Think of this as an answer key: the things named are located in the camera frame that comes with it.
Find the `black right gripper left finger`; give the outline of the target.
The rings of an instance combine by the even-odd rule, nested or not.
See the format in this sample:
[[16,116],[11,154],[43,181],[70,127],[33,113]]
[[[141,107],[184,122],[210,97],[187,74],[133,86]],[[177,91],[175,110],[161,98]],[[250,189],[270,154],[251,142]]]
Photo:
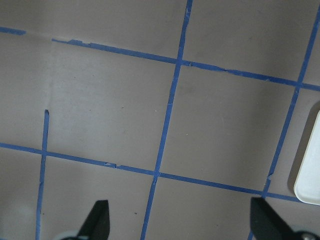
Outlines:
[[109,235],[109,202],[108,200],[97,200],[77,233],[77,238],[80,240],[107,240]]

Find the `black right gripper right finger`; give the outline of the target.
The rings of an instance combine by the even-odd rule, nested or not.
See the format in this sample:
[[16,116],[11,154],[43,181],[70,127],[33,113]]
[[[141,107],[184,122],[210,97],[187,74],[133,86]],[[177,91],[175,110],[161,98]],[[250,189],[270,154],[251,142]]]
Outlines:
[[250,230],[256,240],[306,240],[307,233],[293,231],[262,197],[250,200]]

